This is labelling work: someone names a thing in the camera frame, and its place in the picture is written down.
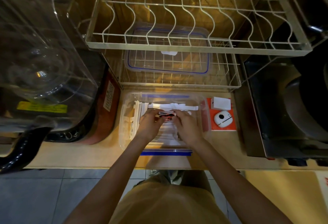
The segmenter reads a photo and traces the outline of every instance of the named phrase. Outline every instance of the person's left hand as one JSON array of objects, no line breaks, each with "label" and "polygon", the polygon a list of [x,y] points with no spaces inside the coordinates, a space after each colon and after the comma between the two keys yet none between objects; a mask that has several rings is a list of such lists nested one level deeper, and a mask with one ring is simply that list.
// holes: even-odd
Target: person's left hand
[{"label": "person's left hand", "polygon": [[147,145],[152,141],[158,134],[158,130],[165,121],[165,117],[157,118],[155,115],[158,114],[161,109],[148,109],[146,113],[141,116],[139,122],[139,128],[134,138],[143,140]]}]

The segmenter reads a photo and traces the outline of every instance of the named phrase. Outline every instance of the person's right hand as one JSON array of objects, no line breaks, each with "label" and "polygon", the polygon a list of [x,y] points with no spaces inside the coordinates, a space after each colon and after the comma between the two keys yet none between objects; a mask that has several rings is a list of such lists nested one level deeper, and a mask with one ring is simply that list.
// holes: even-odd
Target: person's right hand
[{"label": "person's right hand", "polygon": [[197,126],[196,119],[186,111],[174,110],[176,116],[172,118],[178,133],[187,145],[193,146],[195,142],[202,141],[203,135]]}]

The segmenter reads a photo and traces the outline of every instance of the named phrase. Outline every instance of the yellow label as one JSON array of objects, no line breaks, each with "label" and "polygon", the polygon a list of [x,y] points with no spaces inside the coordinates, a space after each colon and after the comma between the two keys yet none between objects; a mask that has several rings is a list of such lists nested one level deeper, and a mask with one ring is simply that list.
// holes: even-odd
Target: yellow label
[{"label": "yellow label", "polygon": [[37,111],[37,112],[52,112],[52,113],[67,113],[67,105],[41,105],[31,102],[19,102],[18,110]]}]

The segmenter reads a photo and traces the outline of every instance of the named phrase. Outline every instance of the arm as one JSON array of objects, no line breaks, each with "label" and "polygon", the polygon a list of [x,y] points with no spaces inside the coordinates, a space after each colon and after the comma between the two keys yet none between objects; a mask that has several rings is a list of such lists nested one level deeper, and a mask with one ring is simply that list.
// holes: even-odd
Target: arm
[{"label": "arm", "polygon": [[162,118],[155,122],[155,115],[158,111],[161,110],[147,111],[141,117],[135,138],[95,187],[72,211],[64,224],[108,224],[141,152],[156,137],[164,122]]},{"label": "arm", "polygon": [[292,222],[257,188],[241,176],[202,137],[196,120],[188,113],[176,110],[174,117],[180,137],[201,157],[227,201],[243,223]]}]

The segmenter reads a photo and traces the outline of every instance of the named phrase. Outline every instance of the small white box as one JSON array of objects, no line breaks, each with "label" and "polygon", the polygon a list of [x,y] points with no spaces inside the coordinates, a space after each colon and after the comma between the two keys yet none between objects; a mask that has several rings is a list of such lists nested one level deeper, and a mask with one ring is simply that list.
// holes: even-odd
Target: small white box
[{"label": "small white box", "polygon": [[231,110],[231,100],[229,98],[213,97],[211,99],[211,109]]}]

